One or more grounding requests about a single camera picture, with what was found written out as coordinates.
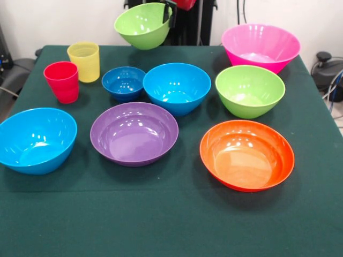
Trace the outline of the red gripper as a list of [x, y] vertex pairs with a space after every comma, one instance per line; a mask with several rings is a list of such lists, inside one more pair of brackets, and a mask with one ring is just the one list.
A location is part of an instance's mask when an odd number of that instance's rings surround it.
[[189, 11], [195, 5], [197, 0], [172, 0], [176, 5], [165, 3], [163, 8], [162, 23], [169, 21], [169, 27], [174, 28], [176, 24], [177, 8]]

